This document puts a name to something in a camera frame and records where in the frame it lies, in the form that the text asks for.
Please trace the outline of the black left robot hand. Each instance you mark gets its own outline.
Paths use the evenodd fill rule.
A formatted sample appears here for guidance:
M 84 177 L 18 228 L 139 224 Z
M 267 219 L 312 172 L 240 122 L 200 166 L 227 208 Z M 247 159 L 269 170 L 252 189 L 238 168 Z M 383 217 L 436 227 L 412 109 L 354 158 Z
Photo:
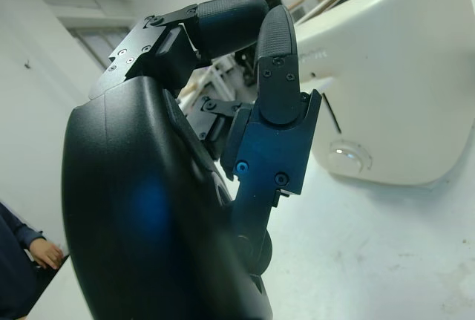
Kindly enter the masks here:
M 253 103 L 177 98 L 257 48 Z M 301 193 L 321 95 L 300 89 L 289 11 L 213 0 L 149 16 L 72 110 L 62 159 L 70 257 L 95 319 L 270 319 L 262 275 L 280 197 Z

